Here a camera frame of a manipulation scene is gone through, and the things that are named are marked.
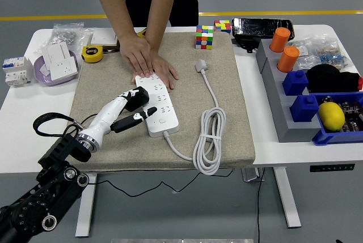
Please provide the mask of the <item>person's right hand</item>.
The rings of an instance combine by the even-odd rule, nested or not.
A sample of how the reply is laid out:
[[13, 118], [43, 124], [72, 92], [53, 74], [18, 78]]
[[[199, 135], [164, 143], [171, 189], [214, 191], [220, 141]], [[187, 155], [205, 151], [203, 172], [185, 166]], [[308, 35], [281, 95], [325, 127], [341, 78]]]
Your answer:
[[122, 58], [128, 63], [133, 73], [144, 78], [153, 74], [149, 43], [136, 35], [126, 33], [119, 37]]

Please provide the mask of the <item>person's left hand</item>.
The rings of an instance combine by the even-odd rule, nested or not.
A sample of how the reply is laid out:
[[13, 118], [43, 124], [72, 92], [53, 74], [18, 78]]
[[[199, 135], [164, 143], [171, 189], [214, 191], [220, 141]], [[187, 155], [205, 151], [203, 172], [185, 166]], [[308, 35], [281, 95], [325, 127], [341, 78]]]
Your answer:
[[178, 80], [177, 71], [164, 59], [162, 58], [157, 50], [152, 49], [150, 51], [151, 68], [148, 69], [141, 67], [141, 58], [133, 57], [129, 65], [133, 70], [135, 76], [140, 78], [149, 78], [153, 73], [156, 73], [160, 80], [164, 83], [168, 92], [171, 92], [174, 86], [174, 80]]

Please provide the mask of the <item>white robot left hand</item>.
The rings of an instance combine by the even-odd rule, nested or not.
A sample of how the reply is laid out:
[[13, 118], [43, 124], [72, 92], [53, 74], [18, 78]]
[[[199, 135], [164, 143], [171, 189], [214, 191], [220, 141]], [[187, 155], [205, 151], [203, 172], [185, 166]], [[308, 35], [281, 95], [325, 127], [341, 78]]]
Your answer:
[[88, 128], [77, 135], [78, 142], [91, 152], [96, 152], [103, 143], [103, 137], [110, 131], [125, 131], [152, 116], [157, 111], [156, 107], [117, 120], [124, 109], [132, 112], [148, 102], [149, 94], [143, 87], [120, 94], [101, 109]]

